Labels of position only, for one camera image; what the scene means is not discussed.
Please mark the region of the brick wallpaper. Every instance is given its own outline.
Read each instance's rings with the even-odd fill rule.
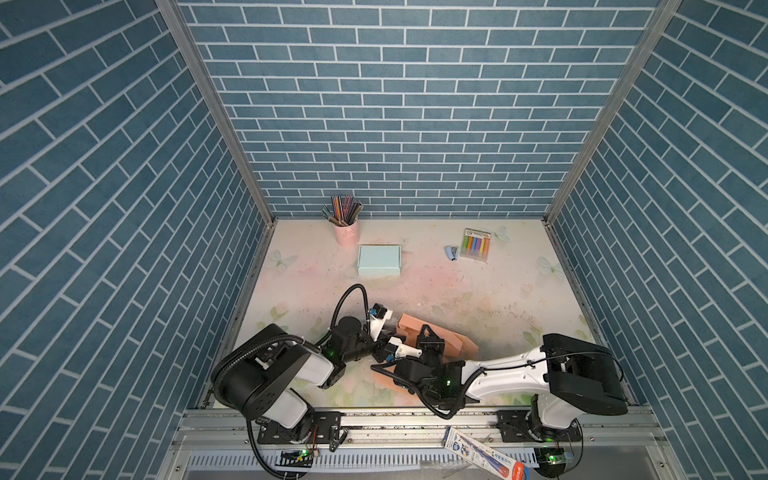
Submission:
[[[689,478],[768,476],[766,25],[684,0],[555,223]]]
[[[656,3],[181,2],[284,217],[540,217]]]
[[[152,0],[0,2],[0,478],[151,478],[263,222]]]

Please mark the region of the table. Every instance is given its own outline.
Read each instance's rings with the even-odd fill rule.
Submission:
[[[519,354],[541,345],[545,333],[593,342],[578,302],[538,220],[359,220],[361,244],[402,246],[400,276],[359,278],[357,248],[338,247],[324,220],[280,220],[237,338],[239,346],[270,323],[316,342],[327,331],[344,291],[362,283],[369,305],[464,334],[479,359]],[[493,233],[488,263],[448,260],[465,228]],[[363,317],[359,290],[339,318]],[[419,406],[392,380],[369,368],[372,358],[347,365],[333,387],[295,380],[293,388],[315,407]],[[487,405],[527,405],[530,396],[500,395]]]

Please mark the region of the light blue box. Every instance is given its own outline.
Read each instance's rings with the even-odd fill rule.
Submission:
[[[400,245],[360,245],[357,254],[359,276],[399,276]]]

